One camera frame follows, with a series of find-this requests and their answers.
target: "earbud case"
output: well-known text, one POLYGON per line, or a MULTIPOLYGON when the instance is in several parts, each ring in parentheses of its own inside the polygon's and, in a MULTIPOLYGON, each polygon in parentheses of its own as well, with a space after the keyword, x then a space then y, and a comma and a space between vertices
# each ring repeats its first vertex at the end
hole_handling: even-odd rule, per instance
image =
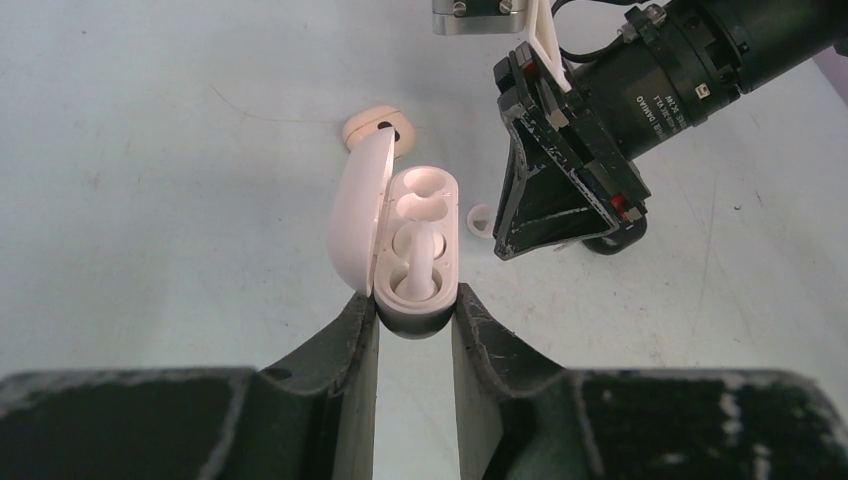
MULTIPOLYGON (((374 295, 389 330, 422 338, 444 327, 456 303, 459 187, 435 167, 407 168, 392 179, 394 143, 394 131, 383 129, 351 151, 330 215, 327 251, 345 283, 374 295), (420 278, 430 266, 422 249, 433 252, 429 279, 420 278), (432 295, 403 298, 398 287, 405 279, 435 284, 432 295)), ((401 290, 410 295, 409 288, 401 290)))

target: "black cylinder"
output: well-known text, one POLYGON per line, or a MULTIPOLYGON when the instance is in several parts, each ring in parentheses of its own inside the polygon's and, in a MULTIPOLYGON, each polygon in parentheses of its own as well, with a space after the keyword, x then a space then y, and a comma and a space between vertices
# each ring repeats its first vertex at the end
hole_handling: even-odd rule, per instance
POLYGON ((673 0, 658 26, 574 72, 590 109, 633 159, 824 50, 848 0, 673 0))

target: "black hole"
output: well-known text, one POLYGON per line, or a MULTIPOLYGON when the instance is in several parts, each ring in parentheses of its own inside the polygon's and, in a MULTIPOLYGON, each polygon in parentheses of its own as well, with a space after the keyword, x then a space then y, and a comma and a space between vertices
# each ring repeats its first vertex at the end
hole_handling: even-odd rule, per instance
POLYGON ((292 376, 291 370, 282 367, 267 368, 265 373, 274 380, 288 380, 292 376))
MULTIPOLYGON (((391 123, 389 123, 389 122, 380 122, 380 123, 378 123, 378 124, 377 124, 377 128, 378 128, 379 130, 382 130, 382 129, 384 129, 384 128, 395 128, 395 126, 394 126, 394 125, 392 125, 392 124, 391 124, 391 123)), ((399 142, 399 141, 400 141, 400 134, 398 133, 398 131, 397 131, 397 130, 395 130, 395 141, 396 141, 396 142, 399 142)))

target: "white earbud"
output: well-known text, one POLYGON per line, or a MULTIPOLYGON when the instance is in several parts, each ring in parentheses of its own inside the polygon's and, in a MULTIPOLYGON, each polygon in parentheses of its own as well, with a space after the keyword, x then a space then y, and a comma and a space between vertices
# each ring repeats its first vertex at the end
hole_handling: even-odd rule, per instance
POLYGON ((433 227, 428 222, 413 222, 412 244, 409 248, 409 273, 401 280, 395 293, 404 300, 423 302, 436 294, 433 281, 433 227))

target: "wire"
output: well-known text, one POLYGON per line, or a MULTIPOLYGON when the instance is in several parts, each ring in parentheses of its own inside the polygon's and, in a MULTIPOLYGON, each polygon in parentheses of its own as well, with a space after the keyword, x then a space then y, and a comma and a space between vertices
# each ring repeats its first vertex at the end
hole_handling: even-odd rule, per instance
MULTIPOLYGON (((571 3, 574 0, 556 0, 553 6, 551 7, 551 15, 556 16, 557 12, 560 8, 564 7, 565 4, 571 3)), ((606 3, 608 5, 618 5, 618 6, 627 6, 627 5, 635 5, 637 3, 644 3, 645 0, 592 0, 598 3, 606 3)), ((562 58, 568 60, 569 62, 574 63, 591 63, 594 62, 607 53, 615 50, 619 46, 624 45, 624 39, 619 35, 612 43, 607 45, 606 47, 596 50, 591 53, 571 53, 564 48, 560 47, 559 53, 562 55, 562 58)))

